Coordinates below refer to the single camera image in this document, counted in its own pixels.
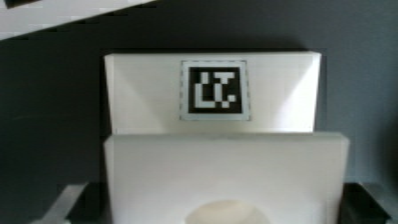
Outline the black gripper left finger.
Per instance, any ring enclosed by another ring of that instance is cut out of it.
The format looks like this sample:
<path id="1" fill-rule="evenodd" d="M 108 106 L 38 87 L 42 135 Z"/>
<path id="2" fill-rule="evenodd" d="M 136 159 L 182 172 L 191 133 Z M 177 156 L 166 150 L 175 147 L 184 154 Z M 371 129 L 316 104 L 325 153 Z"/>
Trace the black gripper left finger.
<path id="1" fill-rule="evenodd" d="M 31 224 L 108 224 L 106 204 L 106 186 L 101 182 L 67 184 Z"/>

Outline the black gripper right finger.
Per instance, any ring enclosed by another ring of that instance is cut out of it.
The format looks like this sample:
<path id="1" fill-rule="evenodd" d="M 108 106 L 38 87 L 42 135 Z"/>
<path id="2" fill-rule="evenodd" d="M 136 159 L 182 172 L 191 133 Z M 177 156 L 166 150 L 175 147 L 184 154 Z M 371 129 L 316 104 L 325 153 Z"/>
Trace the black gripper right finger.
<path id="1" fill-rule="evenodd" d="M 349 182 L 342 187 L 339 224 L 398 224 L 398 206 L 381 186 Z"/>

